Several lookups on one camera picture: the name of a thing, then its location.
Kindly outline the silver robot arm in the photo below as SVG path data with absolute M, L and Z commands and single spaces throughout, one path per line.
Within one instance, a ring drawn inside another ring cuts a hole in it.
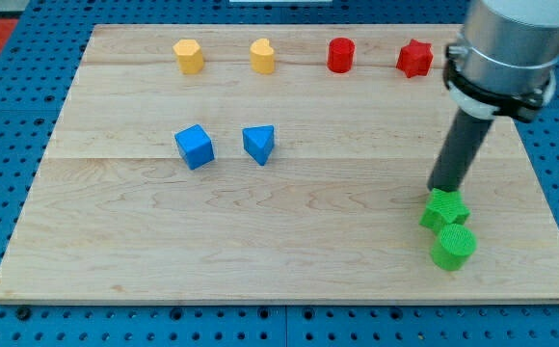
M 443 83 L 458 111 L 428 189 L 452 192 L 492 123 L 533 121 L 553 98 L 559 62 L 559 0 L 474 0 L 445 48 Z

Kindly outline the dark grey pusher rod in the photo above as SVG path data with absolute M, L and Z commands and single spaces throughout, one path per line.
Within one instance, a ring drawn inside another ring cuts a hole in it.
M 460 188 L 492 124 L 493 119 L 482 120 L 462 109 L 457 111 L 428 178 L 429 190 L 453 192 Z

